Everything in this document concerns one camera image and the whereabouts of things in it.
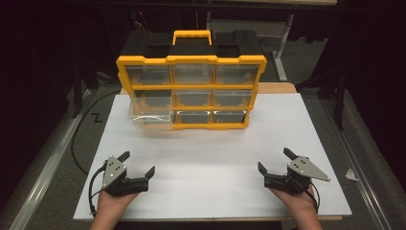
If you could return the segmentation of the black stand leg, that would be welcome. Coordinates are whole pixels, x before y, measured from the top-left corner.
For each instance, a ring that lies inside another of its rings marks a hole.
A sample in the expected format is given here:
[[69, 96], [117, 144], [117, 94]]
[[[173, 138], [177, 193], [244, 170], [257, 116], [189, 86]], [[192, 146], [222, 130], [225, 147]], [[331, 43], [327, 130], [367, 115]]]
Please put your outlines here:
[[73, 67], [73, 93], [74, 93], [74, 111], [73, 118], [77, 118], [81, 110], [81, 77], [80, 63], [77, 62]]
[[346, 89], [346, 78], [347, 73], [342, 72], [337, 79], [337, 88], [336, 88], [336, 102], [335, 102], [335, 110], [334, 110], [334, 121], [337, 127], [342, 130], [343, 129], [343, 109], [344, 109], [344, 97], [345, 97], [345, 89]]

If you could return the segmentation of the metal floor rail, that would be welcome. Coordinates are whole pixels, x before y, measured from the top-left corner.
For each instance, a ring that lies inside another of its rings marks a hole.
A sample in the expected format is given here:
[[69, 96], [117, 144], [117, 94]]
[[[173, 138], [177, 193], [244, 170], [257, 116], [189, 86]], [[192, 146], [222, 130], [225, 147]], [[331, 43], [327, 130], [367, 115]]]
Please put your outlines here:
[[70, 103], [54, 131], [26, 170], [6, 207], [0, 212], [0, 230], [25, 230], [45, 196], [84, 112], [73, 118]]
[[362, 196], [364, 203], [366, 204], [370, 216], [372, 217], [373, 223], [376, 226], [377, 230], [393, 230], [391, 224], [389, 223], [386, 215], [381, 208], [380, 203], [378, 202], [375, 191], [373, 190], [371, 184], [369, 183], [367, 177], [361, 169], [358, 160], [350, 147], [350, 143], [344, 133], [334, 120], [334, 112], [331, 108], [331, 105], [328, 101], [321, 100], [321, 106], [325, 113], [327, 114], [329, 122], [332, 124], [335, 133], [338, 136], [338, 140], [341, 143], [341, 146], [344, 148], [344, 155], [347, 161], [347, 164], [350, 166], [350, 169], [353, 171], [353, 175], [358, 179], [356, 182], [358, 191]]

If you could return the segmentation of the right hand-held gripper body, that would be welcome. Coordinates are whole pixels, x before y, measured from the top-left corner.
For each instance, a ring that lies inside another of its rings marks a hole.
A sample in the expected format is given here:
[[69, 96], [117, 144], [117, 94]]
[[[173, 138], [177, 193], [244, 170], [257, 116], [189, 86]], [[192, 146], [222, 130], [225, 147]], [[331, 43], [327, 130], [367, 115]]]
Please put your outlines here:
[[299, 195], [308, 190], [312, 179], [329, 182], [330, 178], [307, 157], [298, 156], [286, 165], [283, 175], [269, 173], [263, 169], [264, 187]]

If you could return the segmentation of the row of clear cabinet drawers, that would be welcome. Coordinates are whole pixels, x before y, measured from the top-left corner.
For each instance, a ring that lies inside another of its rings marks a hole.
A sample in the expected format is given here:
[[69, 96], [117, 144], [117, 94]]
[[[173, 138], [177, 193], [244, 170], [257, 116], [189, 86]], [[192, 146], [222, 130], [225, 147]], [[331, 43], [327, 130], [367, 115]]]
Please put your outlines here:
[[248, 121], [256, 64], [130, 65], [132, 98], [171, 97], [173, 125], [244, 125]]

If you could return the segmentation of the white board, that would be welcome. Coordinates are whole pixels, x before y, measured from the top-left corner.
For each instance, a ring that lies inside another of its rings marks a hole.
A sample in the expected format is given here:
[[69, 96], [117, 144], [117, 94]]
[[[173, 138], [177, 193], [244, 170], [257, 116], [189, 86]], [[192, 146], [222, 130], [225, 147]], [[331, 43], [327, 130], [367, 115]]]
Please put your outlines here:
[[283, 204], [263, 185], [258, 166], [284, 174], [283, 149], [306, 156], [329, 178], [316, 181], [323, 218], [351, 213], [300, 94], [260, 94], [245, 129], [139, 129], [128, 119], [130, 100], [115, 98], [91, 168], [129, 152], [129, 177], [155, 175], [124, 214], [134, 221], [281, 219]]

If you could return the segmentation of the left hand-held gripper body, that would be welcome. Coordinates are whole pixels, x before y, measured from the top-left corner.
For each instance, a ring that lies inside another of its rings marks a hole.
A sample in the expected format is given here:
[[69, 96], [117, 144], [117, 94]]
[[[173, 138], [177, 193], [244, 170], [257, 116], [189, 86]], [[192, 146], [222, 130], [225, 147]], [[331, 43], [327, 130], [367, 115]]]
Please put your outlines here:
[[110, 156], [106, 162], [101, 189], [112, 196], [138, 194], [148, 191], [148, 181], [145, 177], [129, 178], [124, 162]]

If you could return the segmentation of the clear plastic drawer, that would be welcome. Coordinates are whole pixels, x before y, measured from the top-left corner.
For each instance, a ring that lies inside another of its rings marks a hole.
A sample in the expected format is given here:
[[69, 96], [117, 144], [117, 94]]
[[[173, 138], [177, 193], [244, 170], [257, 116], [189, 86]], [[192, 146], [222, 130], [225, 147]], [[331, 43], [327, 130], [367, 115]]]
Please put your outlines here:
[[172, 98], [132, 98], [128, 118], [138, 128], [172, 130], [174, 123]]

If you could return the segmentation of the person's right hand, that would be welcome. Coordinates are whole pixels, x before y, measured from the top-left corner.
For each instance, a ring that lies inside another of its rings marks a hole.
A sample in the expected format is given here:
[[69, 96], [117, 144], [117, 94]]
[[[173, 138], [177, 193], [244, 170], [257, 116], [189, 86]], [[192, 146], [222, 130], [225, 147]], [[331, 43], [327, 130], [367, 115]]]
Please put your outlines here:
[[276, 189], [271, 189], [271, 192], [285, 205], [293, 219], [309, 220], [317, 218], [315, 201], [306, 192], [299, 195], [290, 195]]

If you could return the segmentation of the person's left hand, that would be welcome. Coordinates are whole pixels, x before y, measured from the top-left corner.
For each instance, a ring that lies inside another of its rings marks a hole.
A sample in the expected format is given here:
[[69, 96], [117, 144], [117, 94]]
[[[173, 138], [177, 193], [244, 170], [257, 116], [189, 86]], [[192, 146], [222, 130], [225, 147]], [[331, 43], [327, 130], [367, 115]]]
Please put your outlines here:
[[107, 192], [100, 192], [96, 220], [118, 221], [124, 214], [128, 205], [137, 197], [137, 194], [112, 196]]

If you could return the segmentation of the yellow and black organizer cabinet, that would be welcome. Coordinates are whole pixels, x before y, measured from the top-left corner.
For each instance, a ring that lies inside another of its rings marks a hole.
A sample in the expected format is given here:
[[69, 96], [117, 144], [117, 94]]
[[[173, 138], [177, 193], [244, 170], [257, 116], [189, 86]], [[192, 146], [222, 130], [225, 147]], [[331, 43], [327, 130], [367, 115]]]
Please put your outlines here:
[[244, 125], [174, 125], [176, 129], [241, 129], [249, 124], [250, 112], [254, 108], [259, 92], [259, 79], [267, 64], [253, 31], [236, 30], [214, 34], [210, 31], [175, 31], [153, 33], [132, 31], [116, 61], [118, 77], [131, 104], [133, 87], [125, 68], [130, 65], [174, 65], [174, 64], [256, 64], [259, 69], [254, 83], [254, 98], [250, 103], [248, 121]]

